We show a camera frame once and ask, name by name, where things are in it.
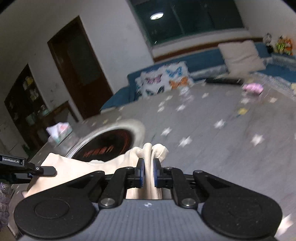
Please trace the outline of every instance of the door frame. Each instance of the door frame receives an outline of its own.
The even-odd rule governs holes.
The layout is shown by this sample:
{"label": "door frame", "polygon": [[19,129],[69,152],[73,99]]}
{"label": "door frame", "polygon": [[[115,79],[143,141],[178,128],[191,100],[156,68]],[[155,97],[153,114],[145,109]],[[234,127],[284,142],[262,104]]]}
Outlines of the door frame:
{"label": "door frame", "polygon": [[[61,34],[63,34],[65,31],[67,31],[67,29],[68,29],[70,26],[72,26],[72,25],[74,25],[74,24],[78,24],[79,29],[81,30],[83,36],[84,36],[85,39],[86,39],[86,42],[87,42],[89,48],[90,48],[91,54],[92,54],[92,56],[94,57],[96,64],[98,65],[98,68],[102,71],[102,74],[103,74],[103,76],[104,76],[104,81],[106,81],[106,83],[107,83],[107,88],[108,88],[107,91],[109,91],[109,92],[111,93],[111,95],[113,95],[113,91],[111,90],[110,85],[109,85],[109,83],[108,83],[108,81],[107,81],[107,78],[106,78],[106,76],[105,76],[105,73],[104,73],[104,71],[103,71],[103,69],[102,69],[102,67],[101,67],[101,65],[100,65],[100,63],[99,63],[99,61],[98,61],[98,59],[97,59],[95,53],[94,53],[94,49],[93,49],[93,47],[92,47],[92,45],[91,45],[91,43],[90,43],[90,41],[89,41],[89,38],[88,38],[88,36],[87,36],[87,34],[86,34],[86,32],[85,32],[85,29],[84,29],[83,23],[82,23],[81,18],[80,18],[79,15],[78,15],[76,18],[74,18],[72,21],[70,21],[67,25],[65,25],[61,30],[59,30],[59,31],[58,31],[58,32],[57,32],[57,33],[56,33],[56,34],[55,34],[55,35],[54,35],[54,36],[53,36],[53,37],[47,42],[48,47],[49,47],[49,50],[50,50],[50,52],[51,52],[51,54],[52,54],[52,57],[53,57],[53,59],[54,59],[54,62],[55,62],[56,66],[57,66],[57,68],[58,68],[58,70],[59,70],[59,73],[60,73],[62,79],[63,79],[63,72],[64,72],[64,71],[63,71],[63,68],[61,67],[61,65],[60,65],[60,63],[59,63],[59,60],[58,60],[57,54],[56,54],[56,52],[55,52],[55,50],[54,50],[54,44],[53,44],[53,42],[54,42],[55,39],[58,38]],[[86,115],[84,114],[84,112],[81,111],[79,108],[78,108],[78,110],[79,110],[79,112],[80,112],[82,118],[83,118],[83,119],[86,119]]]}

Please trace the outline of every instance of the white pillow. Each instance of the white pillow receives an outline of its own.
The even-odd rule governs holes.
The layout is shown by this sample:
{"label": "white pillow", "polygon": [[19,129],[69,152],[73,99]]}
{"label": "white pillow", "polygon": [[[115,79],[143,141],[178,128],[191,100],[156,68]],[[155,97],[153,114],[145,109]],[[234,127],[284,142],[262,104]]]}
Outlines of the white pillow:
{"label": "white pillow", "polygon": [[142,94],[144,98],[171,90],[168,81],[163,80],[163,76],[163,67],[148,73],[141,73],[141,79],[143,82]]}
{"label": "white pillow", "polygon": [[158,70],[148,73],[142,72],[143,97],[157,95],[162,92],[178,89],[180,87],[191,87],[194,82],[189,77],[189,71],[185,62],[172,63],[161,66]]}
{"label": "white pillow", "polygon": [[263,59],[259,57],[258,51],[252,40],[242,43],[232,42],[218,45],[225,60],[230,75],[249,73],[264,70]]}
{"label": "white pillow", "polygon": [[138,97],[138,99],[143,99],[143,81],[141,79],[141,77],[135,78],[135,82],[136,82],[136,95]]}

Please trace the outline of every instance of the plush toy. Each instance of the plush toy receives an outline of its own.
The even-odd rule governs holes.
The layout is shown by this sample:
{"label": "plush toy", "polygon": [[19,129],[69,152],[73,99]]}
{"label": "plush toy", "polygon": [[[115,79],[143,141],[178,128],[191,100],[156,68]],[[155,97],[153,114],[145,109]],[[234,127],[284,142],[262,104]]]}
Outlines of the plush toy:
{"label": "plush toy", "polygon": [[287,55],[293,55],[292,48],[292,40],[282,35],[275,45],[274,52],[279,54],[285,53]]}
{"label": "plush toy", "polygon": [[284,53],[287,54],[287,55],[293,55],[293,52],[292,52],[292,48],[293,48],[293,44],[292,44],[292,41],[291,39],[286,39],[285,40],[285,49],[284,49]]}
{"label": "plush toy", "polygon": [[263,38],[263,43],[265,43],[268,53],[273,53],[274,51],[274,48],[270,44],[271,40],[272,40],[272,35],[270,33],[267,33]]}
{"label": "plush toy", "polygon": [[285,46],[286,46],[285,39],[283,36],[280,36],[278,42],[276,43],[276,47],[274,51],[276,53],[283,54]]}

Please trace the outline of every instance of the wooden door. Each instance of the wooden door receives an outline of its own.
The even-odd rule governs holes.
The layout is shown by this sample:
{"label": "wooden door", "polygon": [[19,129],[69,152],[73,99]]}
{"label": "wooden door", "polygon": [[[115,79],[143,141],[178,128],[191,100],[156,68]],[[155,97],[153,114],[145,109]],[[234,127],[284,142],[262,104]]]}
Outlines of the wooden door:
{"label": "wooden door", "polygon": [[82,117],[99,114],[112,91],[79,17],[61,29],[48,45],[61,77]]}

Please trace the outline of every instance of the yellow sticky note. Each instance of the yellow sticky note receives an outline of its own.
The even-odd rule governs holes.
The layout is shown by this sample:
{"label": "yellow sticky note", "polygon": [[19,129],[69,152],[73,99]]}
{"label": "yellow sticky note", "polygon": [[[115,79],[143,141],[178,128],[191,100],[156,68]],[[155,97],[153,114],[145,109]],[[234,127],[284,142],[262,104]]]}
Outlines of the yellow sticky note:
{"label": "yellow sticky note", "polygon": [[292,83],[292,84],[291,84],[291,89],[292,89],[292,90],[296,90],[296,83]]}
{"label": "yellow sticky note", "polygon": [[239,115],[245,115],[249,110],[246,109],[246,108],[240,108],[238,111],[237,111],[237,114]]}

